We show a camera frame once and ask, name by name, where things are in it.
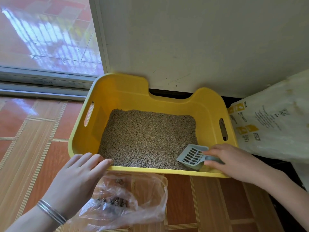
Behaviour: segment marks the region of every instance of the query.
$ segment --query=white litter bag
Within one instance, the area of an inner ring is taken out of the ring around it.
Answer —
[[[309,70],[233,103],[228,112],[240,148],[309,163]]]

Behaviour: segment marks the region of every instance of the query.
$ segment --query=silver bangle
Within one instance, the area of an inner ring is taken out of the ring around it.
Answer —
[[[40,199],[37,203],[37,206],[60,225],[64,225],[67,222],[67,219],[63,217],[57,210],[53,209],[52,206],[50,206],[50,204],[46,201]]]

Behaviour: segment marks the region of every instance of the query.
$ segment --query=litter bag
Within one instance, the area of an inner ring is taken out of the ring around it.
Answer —
[[[168,180],[158,174],[108,171],[69,221],[84,231],[164,221]]]
[[[240,148],[309,163],[309,70],[233,103],[228,112]]]

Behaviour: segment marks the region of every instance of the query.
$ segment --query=litter box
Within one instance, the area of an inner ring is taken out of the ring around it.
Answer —
[[[228,143],[237,146],[224,101],[213,90],[199,88],[187,99],[160,97],[149,93],[148,81],[143,77],[108,73],[94,81],[79,113],[68,143],[71,157],[75,154],[98,152],[104,128],[113,109],[190,115],[196,121],[195,133],[199,145],[211,147],[214,144]],[[223,122],[226,130],[221,131]],[[109,170],[227,177],[221,171],[207,166],[199,171],[120,166],[111,166]]]

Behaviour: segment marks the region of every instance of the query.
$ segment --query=litter scoop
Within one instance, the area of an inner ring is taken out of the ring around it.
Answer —
[[[218,157],[204,155],[204,151],[208,151],[208,147],[189,144],[176,160],[195,170],[200,170],[200,168],[204,165],[205,160],[213,160],[219,164],[225,164]]]

